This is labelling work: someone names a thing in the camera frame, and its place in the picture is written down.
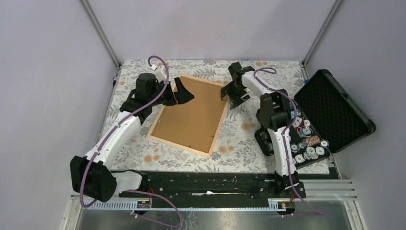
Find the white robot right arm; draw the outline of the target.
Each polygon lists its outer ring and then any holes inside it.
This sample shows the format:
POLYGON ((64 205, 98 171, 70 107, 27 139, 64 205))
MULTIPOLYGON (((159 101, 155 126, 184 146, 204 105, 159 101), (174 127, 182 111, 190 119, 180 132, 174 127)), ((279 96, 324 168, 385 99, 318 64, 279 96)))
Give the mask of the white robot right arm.
POLYGON ((271 138, 276 174, 280 177, 291 177, 296 172, 296 167, 288 141, 289 129, 297 117, 296 107, 284 90, 272 88, 257 75, 260 71, 276 74, 276 69, 242 67, 239 62, 235 62, 228 67, 228 71, 232 81, 220 90, 221 98, 228 96, 232 108, 240 106, 250 98, 246 90, 259 98, 259 122, 271 138))

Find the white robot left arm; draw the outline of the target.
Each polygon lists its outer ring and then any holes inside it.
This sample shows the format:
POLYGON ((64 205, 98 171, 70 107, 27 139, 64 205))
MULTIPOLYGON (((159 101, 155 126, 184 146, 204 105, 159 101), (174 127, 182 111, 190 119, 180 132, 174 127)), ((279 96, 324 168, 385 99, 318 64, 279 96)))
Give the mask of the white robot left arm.
POLYGON ((83 157, 74 156, 70 162, 73 191, 97 201, 107 202, 113 195, 130 190, 142 197, 148 192, 148 183, 134 171, 111 172, 111 166, 125 142, 137 131, 156 105, 185 104, 194 95, 174 79, 172 89, 164 66, 153 67, 152 73, 138 75, 135 88, 120 107, 113 125, 99 142, 83 157))

